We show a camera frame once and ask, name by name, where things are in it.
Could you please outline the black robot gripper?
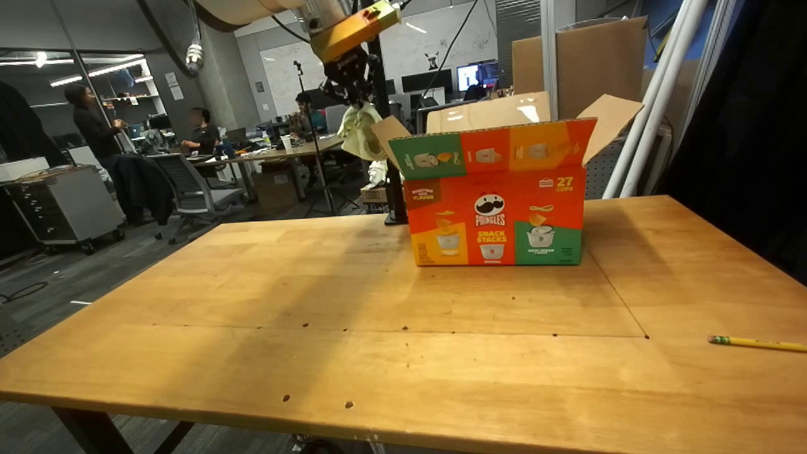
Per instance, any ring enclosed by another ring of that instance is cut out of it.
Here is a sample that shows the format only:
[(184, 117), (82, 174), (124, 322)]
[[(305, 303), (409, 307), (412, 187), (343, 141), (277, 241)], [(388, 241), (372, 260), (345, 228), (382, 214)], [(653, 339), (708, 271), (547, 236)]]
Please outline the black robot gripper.
[(368, 63), (372, 58), (364, 47), (354, 47), (331, 59), (325, 64), (325, 93), (339, 97), (340, 102), (364, 102), (373, 90)]

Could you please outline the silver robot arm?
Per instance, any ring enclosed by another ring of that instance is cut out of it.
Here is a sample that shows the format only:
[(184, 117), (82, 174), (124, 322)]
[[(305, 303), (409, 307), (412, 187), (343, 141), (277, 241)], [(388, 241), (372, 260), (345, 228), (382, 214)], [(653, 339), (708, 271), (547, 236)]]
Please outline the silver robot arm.
[(324, 90), (340, 102), (364, 102), (373, 90), (368, 52), (364, 51), (364, 25), (348, 30), (348, 22), (359, 19), (364, 9), (345, 9), (340, 0), (179, 0), (192, 19), (192, 40), (184, 51), (174, 47), (151, 0), (133, 1), (163, 51), (186, 76), (198, 76), (205, 64), (205, 25), (234, 30), (262, 18), (281, 22), (281, 13), (296, 13), (300, 18), (300, 37), (324, 63)]

